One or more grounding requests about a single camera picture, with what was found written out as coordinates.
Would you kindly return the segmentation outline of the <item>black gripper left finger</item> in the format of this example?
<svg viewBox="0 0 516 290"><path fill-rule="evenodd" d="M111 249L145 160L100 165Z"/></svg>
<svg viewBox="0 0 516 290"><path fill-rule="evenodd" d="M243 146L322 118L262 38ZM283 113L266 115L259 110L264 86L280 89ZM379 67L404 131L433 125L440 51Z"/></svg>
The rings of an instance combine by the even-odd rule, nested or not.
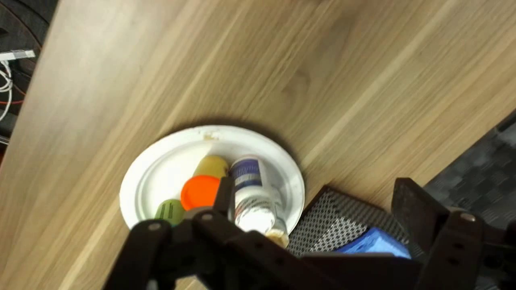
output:
<svg viewBox="0 0 516 290"><path fill-rule="evenodd" d="M300 262L266 234L241 231L227 218L233 204L233 181L222 178L212 210L200 210L191 228L211 250L206 260L212 270L196 276L217 290L295 290Z"/></svg>

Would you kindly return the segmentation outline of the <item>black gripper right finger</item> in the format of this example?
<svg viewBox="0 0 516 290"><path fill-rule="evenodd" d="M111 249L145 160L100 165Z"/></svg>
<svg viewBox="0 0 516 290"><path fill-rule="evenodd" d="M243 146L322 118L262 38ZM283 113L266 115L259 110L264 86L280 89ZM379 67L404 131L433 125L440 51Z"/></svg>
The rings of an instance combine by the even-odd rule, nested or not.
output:
<svg viewBox="0 0 516 290"><path fill-rule="evenodd" d="M506 233L464 210L448 210L409 178L398 178L391 216L422 252L416 290L506 290Z"/></svg>

